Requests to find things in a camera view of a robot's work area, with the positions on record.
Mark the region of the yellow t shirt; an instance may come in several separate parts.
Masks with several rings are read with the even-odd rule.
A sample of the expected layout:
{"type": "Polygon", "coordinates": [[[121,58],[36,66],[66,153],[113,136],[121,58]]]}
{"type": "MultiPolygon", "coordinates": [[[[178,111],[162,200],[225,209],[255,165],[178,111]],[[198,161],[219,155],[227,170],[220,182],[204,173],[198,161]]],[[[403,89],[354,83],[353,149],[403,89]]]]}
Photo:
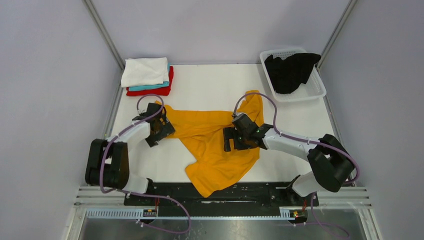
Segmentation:
{"type": "Polygon", "coordinates": [[[193,156],[184,171],[198,193],[212,193],[237,183],[260,158],[258,148],[224,150],[224,128],[232,126],[232,112],[223,110],[176,110],[165,105],[166,116],[175,129],[169,139],[178,139],[193,156]]]}

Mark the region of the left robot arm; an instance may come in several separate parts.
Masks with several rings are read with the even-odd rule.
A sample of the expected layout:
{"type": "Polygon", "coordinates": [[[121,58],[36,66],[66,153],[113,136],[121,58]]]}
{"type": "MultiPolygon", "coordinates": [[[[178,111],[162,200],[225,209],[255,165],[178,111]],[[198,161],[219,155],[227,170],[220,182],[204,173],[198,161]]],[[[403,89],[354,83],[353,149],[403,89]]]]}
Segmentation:
{"type": "Polygon", "coordinates": [[[85,182],[92,186],[102,183],[104,191],[136,193],[135,197],[142,205],[152,204],[155,192],[148,187],[149,180],[130,172],[130,152],[143,141],[150,148],[155,147],[175,131],[165,111],[153,117],[144,112],[117,135],[94,139],[90,144],[85,182]]]}

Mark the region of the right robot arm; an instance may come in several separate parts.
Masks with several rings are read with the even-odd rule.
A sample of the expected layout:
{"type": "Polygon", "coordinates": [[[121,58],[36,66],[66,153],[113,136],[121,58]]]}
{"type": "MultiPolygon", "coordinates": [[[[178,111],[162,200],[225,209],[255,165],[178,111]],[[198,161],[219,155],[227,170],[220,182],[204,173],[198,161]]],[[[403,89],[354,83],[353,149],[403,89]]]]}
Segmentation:
{"type": "Polygon", "coordinates": [[[270,124],[223,130],[224,151],[244,151],[261,148],[283,152],[300,158],[310,165],[310,172],[295,177],[287,191],[287,201],[301,205],[307,196],[318,191],[337,193],[355,170],[353,162],[340,142],[330,134],[321,138],[278,132],[270,124]]]}

